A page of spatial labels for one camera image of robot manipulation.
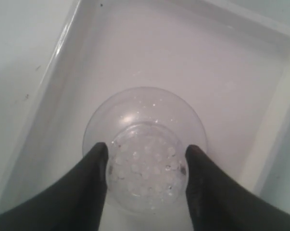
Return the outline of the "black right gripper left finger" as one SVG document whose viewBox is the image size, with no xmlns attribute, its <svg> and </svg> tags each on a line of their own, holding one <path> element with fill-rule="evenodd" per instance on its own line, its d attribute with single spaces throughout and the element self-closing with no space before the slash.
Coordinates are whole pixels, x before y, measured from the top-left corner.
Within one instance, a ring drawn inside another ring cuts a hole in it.
<svg viewBox="0 0 290 231">
<path fill-rule="evenodd" d="M 97 231 L 105 203 L 108 149 L 96 143 L 67 174 L 0 214 L 0 231 Z"/>
</svg>

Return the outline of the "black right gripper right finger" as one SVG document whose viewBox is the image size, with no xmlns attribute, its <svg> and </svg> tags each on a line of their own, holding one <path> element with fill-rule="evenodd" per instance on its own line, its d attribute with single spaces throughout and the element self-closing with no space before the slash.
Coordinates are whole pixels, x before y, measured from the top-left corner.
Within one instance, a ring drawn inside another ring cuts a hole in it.
<svg viewBox="0 0 290 231">
<path fill-rule="evenodd" d="M 186 197 L 195 231 L 290 231 L 290 214 L 252 194 L 189 145 Z"/>
</svg>

